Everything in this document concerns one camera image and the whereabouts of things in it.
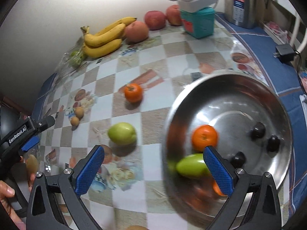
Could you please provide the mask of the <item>person's left hand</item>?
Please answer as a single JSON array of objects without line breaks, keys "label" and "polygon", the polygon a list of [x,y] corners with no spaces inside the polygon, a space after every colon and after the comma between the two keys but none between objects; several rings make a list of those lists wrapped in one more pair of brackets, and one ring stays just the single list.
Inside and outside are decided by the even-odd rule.
[{"label": "person's left hand", "polygon": [[5,182],[1,181],[1,203],[4,209],[20,230],[26,230],[26,224],[17,216],[17,213],[14,211],[8,201],[8,198],[12,198],[14,195],[15,190]]}]

